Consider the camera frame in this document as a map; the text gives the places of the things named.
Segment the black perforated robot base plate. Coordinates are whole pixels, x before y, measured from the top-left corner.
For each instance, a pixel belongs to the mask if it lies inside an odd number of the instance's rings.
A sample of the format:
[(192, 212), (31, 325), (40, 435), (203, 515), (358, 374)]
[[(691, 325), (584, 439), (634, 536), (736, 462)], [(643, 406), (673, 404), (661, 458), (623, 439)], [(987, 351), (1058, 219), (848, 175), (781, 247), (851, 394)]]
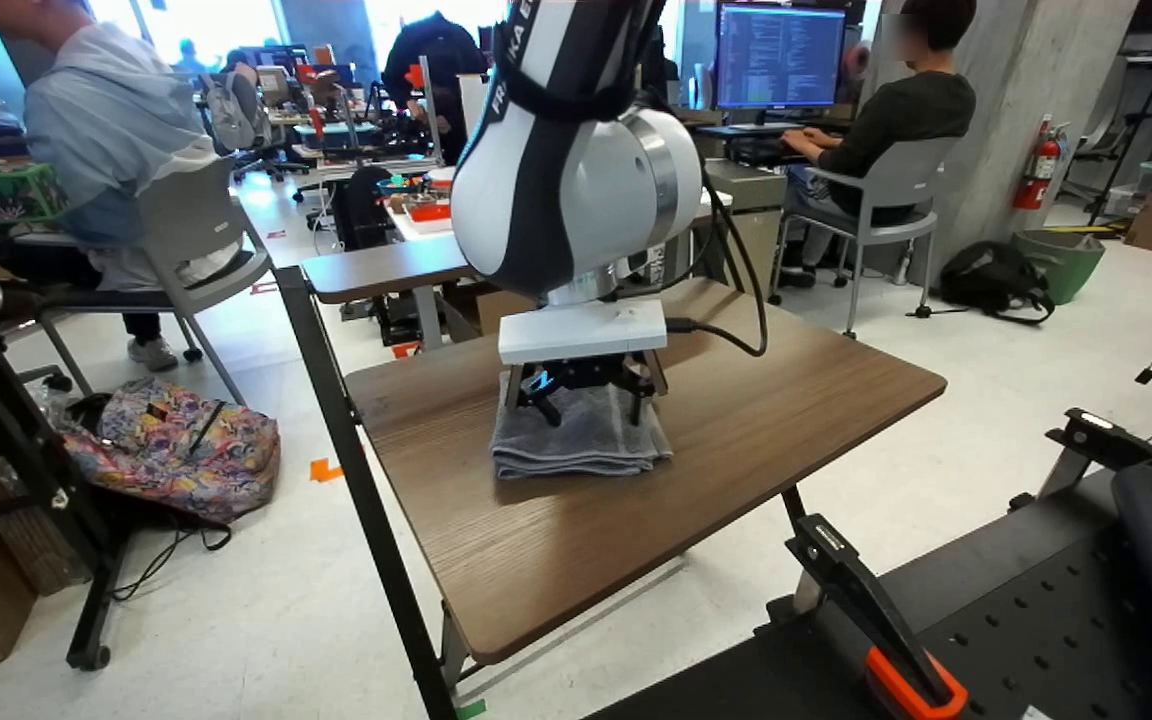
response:
[[(1107, 470), (906, 561), (885, 590), (969, 686), (963, 720), (1152, 720), (1152, 589)], [(860, 626), (818, 605), (592, 720), (891, 720), (860, 655)]]

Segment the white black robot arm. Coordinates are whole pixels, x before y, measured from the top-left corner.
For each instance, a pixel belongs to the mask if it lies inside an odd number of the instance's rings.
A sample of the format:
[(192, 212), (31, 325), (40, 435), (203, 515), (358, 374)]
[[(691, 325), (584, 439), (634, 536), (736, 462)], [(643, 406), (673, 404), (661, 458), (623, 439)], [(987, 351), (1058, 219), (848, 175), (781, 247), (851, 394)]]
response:
[(531, 299), (500, 358), (569, 386), (657, 394), (634, 358), (666, 342), (661, 299), (603, 299), (599, 275), (675, 241), (703, 201), (691, 131), (634, 97), (663, 0), (513, 0), (487, 98), (453, 175), (453, 241), (476, 275)]

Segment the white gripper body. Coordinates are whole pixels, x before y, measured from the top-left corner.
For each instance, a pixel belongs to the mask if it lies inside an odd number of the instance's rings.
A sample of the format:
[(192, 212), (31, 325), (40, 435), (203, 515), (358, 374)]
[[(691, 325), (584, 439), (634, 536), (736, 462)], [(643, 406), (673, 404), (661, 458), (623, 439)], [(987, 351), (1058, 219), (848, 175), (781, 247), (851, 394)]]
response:
[(575, 270), (548, 292), (524, 292), (524, 310), (505, 310), (496, 355), (513, 368), (592, 355), (661, 351), (666, 318), (661, 296), (613, 296), (603, 270)]

